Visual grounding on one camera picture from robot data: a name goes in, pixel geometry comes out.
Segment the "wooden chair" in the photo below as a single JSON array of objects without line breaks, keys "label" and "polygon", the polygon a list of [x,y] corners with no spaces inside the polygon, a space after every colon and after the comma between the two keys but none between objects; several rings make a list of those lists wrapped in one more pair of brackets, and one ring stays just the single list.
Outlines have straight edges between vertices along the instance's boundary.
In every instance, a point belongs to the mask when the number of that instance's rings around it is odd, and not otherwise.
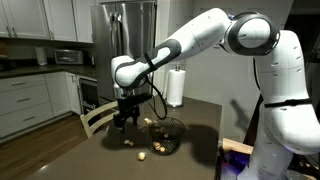
[{"label": "wooden chair", "polygon": [[[118,102],[117,101],[114,101],[114,102],[111,102],[111,103],[108,103],[108,104],[105,104],[103,106],[100,106],[98,107],[97,109],[94,109],[92,111],[90,111],[88,114],[86,115],[81,115],[80,116],[80,119],[81,119],[81,122],[83,124],[83,127],[87,133],[87,136],[88,138],[90,138],[94,131],[96,131],[99,127],[101,127],[103,124],[105,124],[106,122],[110,121],[113,119],[113,115],[114,114],[117,114],[119,113],[119,111],[113,109],[115,107],[118,106]],[[106,113],[106,112],[109,112],[109,114],[101,119],[99,119],[98,121],[96,121],[95,123],[93,123],[91,126],[89,126],[89,121],[99,115],[99,114],[103,114],[103,113]]]}]

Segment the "wooden floor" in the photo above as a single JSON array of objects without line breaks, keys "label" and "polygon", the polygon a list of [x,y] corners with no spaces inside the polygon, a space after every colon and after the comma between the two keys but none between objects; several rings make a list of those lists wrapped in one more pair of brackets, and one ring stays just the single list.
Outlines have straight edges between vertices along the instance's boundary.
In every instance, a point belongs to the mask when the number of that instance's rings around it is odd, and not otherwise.
[{"label": "wooden floor", "polygon": [[72,115],[0,145],[0,180],[24,179],[87,139]]}]

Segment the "wooden table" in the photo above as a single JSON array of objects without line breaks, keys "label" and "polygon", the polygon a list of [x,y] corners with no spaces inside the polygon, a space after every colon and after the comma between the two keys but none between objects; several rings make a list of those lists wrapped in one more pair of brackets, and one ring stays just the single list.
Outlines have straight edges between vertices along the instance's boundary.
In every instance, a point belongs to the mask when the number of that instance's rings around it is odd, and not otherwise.
[{"label": "wooden table", "polygon": [[[156,118],[147,104],[140,107],[138,127],[132,126],[129,120],[126,133],[121,134],[110,123],[107,131],[97,133],[28,179],[214,179],[220,105],[184,98],[184,107],[168,109],[168,117],[177,118],[186,127],[179,150],[170,156],[149,150],[148,128],[143,119]],[[135,146],[124,145],[126,139],[135,142]],[[147,153],[145,161],[137,160],[141,151]]]}]

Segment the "cabinet door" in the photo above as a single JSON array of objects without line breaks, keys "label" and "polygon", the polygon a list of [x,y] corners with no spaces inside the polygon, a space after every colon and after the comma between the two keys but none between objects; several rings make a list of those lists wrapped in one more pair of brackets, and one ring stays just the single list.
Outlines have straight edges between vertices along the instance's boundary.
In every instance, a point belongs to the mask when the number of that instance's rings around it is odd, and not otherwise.
[{"label": "cabinet door", "polygon": [[92,43],[91,6],[94,0],[73,0],[78,42]]},{"label": "cabinet door", "polygon": [[6,14],[4,12],[4,7],[0,1],[0,37],[10,37],[9,24],[7,21]]},{"label": "cabinet door", "polygon": [[42,0],[2,0],[2,2],[13,37],[50,39]]},{"label": "cabinet door", "polygon": [[80,100],[79,100],[80,97],[79,97],[79,91],[78,91],[79,86],[77,84],[77,77],[75,74],[66,73],[66,81],[67,81],[71,111],[80,115],[81,108],[80,108]]},{"label": "cabinet door", "polygon": [[45,74],[54,116],[70,111],[67,82],[64,72]]},{"label": "cabinet door", "polygon": [[44,0],[51,39],[77,41],[72,0]]}]

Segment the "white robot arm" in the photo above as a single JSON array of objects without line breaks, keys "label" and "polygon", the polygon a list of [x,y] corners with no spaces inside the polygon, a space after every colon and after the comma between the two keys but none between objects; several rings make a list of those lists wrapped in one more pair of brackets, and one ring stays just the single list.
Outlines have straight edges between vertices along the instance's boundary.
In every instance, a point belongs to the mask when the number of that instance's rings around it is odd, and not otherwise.
[{"label": "white robot arm", "polygon": [[229,18],[214,8],[143,57],[114,58],[111,72],[116,97],[126,98],[124,90],[139,87],[150,72],[169,61],[193,56],[214,45],[256,59],[264,99],[254,151],[238,179],[281,179],[292,152],[319,152],[320,125],[306,90],[299,40],[293,32],[279,31],[268,17],[258,13]]}]

